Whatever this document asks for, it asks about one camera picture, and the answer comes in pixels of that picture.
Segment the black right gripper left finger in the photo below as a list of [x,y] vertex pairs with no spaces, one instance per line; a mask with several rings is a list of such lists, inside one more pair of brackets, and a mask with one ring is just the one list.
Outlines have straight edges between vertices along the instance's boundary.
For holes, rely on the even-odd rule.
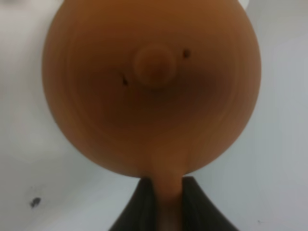
[[142,178],[110,231],[155,231],[156,197],[149,178]]

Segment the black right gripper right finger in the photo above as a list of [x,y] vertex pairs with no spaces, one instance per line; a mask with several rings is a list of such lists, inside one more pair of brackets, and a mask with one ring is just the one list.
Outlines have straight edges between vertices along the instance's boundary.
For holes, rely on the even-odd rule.
[[179,231],[238,231],[207,197],[194,177],[182,178]]

